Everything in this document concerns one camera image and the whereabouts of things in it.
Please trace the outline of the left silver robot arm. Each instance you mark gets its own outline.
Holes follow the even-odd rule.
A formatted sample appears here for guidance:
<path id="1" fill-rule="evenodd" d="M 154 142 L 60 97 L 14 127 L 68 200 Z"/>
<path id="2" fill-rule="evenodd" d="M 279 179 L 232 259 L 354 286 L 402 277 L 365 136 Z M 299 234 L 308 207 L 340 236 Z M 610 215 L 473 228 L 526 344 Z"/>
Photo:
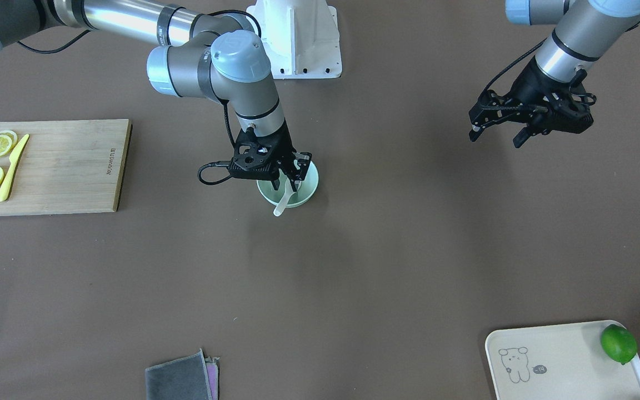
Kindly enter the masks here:
<path id="1" fill-rule="evenodd" d="M 513 139 L 516 148 L 539 134 L 589 129 L 596 97 L 583 81 L 624 33 L 640 25 L 640 1 L 507 1 L 505 12 L 514 24 L 554 28 L 523 54 L 529 62 L 507 94 L 485 86 L 469 111 L 470 140 L 503 122 L 523 124 Z"/>

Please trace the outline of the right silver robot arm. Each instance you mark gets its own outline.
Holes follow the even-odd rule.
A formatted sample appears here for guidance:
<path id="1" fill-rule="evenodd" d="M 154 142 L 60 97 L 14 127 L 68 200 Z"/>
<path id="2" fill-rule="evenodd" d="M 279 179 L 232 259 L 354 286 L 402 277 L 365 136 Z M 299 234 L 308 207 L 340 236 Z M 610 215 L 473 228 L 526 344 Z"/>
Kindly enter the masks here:
<path id="1" fill-rule="evenodd" d="M 241 130 L 231 139 L 231 160 L 218 163 L 229 177 L 282 189 L 285 176 L 300 188 L 312 155 L 292 144 L 260 25 L 249 13 L 195 13 L 154 1 L 0 1 L 0 51 L 53 26 L 154 43 L 147 74 L 158 93 L 233 108 Z"/>

